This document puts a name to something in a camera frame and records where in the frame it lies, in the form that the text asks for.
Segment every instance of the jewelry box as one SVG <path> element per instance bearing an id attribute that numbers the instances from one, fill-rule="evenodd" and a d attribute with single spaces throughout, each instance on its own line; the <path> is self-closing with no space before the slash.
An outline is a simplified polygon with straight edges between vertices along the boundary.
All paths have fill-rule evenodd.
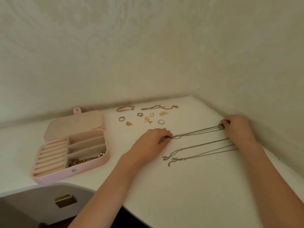
<path id="1" fill-rule="evenodd" d="M 75 108 L 74 115 L 55 119 L 48 125 L 44 140 L 31 170 L 38 184 L 85 172 L 110 158 L 101 111 L 81 113 L 80 108 Z"/>

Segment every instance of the silver necklace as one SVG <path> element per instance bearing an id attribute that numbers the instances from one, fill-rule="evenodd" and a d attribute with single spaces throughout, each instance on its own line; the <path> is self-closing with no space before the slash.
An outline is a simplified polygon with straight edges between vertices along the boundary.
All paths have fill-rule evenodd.
<path id="1" fill-rule="evenodd" d="M 186 148 L 177 149 L 177 150 L 173 151 L 172 153 L 170 153 L 169 157 L 163 156 L 163 159 L 164 159 L 164 161 L 168 160 L 170 157 L 176 155 L 178 151 L 181 151 L 181 150 L 184 150 L 184 149 L 190 149 L 190 148 L 194 148 L 194 147 L 198 147 L 198 146 L 203 146 L 203 145 L 207 145 L 207 144 L 211 144 L 211 143 L 215 143 L 215 142 L 220 142 L 220 141 L 227 140 L 227 139 L 228 138 L 217 140 L 217 141 L 213 141 L 213 142 L 207 142 L 207 143 L 199 144 L 199 145 L 196 145 L 196 146 L 189 146 L 189 147 L 186 147 Z"/>
<path id="2" fill-rule="evenodd" d="M 202 129 L 202 130 L 196 130 L 196 131 L 192 131 L 189 133 L 177 134 L 177 135 L 172 136 L 171 139 L 180 139 L 183 136 L 192 136 L 192 135 L 197 135 L 197 134 L 210 133 L 210 132 L 214 132 L 214 131 L 218 131 L 218 130 L 222 130 L 222 129 L 224 129 L 224 126 L 222 124 L 218 124 L 217 126 L 209 127 L 209 128 Z"/>
<path id="3" fill-rule="evenodd" d="M 207 152 L 200 153 L 200 154 L 197 154 L 197 155 L 194 155 L 194 156 L 191 156 L 191 157 L 185 157 L 185 158 L 173 157 L 173 158 L 172 158 L 172 161 L 170 161 L 170 162 L 168 163 L 168 166 L 170 166 L 170 163 L 176 162 L 176 161 L 183 161 L 183 160 L 187 160 L 187 159 L 190 159 L 190 158 L 203 157 L 203 156 L 212 155 L 212 154 L 216 154 L 216 153 L 223 153 L 223 152 L 227 152 L 227 151 L 237 150 L 237 148 L 236 148 L 236 149 L 229 149 L 229 150 L 224 150 L 224 151 L 220 151 L 220 152 L 216 152 L 216 153 L 209 153 L 209 152 L 212 152 L 212 151 L 215 151 L 215 150 L 219 150 L 219 149 L 223 149 L 223 148 L 226 148 L 226 147 L 229 147 L 229 146 L 232 146 L 232 145 L 234 145 L 234 144 L 231 144 L 231 145 L 228 145 L 228 146 L 223 146 L 223 147 L 218 148 L 218 149 L 209 150 L 209 151 L 207 151 Z"/>

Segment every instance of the person's left arm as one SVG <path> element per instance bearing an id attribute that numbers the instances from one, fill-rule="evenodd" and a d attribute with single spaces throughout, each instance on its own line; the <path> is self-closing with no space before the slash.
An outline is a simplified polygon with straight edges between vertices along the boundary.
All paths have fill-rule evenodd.
<path id="1" fill-rule="evenodd" d="M 148 130 L 121 156 L 117 165 L 77 215 L 69 228 L 108 228 L 120 210 L 130 185 L 144 164 L 161 153 L 172 133 L 166 129 Z"/>

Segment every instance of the person's left hand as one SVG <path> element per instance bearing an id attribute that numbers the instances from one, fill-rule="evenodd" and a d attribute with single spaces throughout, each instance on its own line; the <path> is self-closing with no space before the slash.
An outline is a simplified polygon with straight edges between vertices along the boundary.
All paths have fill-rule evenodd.
<path id="1" fill-rule="evenodd" d="M 140 166 L 155 159 L 171 141 L 173 134 L 170 130 L 164 129 L 150 129 L 144 133 L 126 153 L 129 158 L 132 158 L 136 164 Z"/>

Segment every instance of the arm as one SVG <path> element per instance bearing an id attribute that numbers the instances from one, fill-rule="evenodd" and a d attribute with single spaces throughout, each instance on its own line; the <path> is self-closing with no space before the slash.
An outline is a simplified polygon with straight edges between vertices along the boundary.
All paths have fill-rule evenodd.
<path id="1" fill-rule="evenodd" d="M 112 225 L 120 210 L 130 185 L 141 167 L 157 157 L 172 136 L 166 129 L 148 130 L 123 154 L 117 165 L 77 215 L 69 228 L 106 228 Z"/>
<path id="2" fill-rule="evenodd" d="M 265 228 L 304 227 L 304 204 L 273 166 L 255 140 L 248 120 L 232 115 L 221 121 L 243 157 Z"/>

